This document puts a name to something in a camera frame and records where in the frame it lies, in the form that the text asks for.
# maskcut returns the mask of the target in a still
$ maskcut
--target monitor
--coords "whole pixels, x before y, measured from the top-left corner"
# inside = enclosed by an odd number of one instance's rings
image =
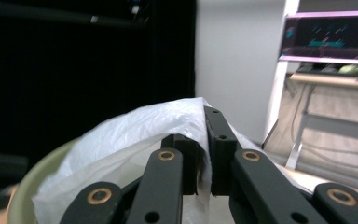
[[[358,11],[287,15],[279,59],[358,64]]]

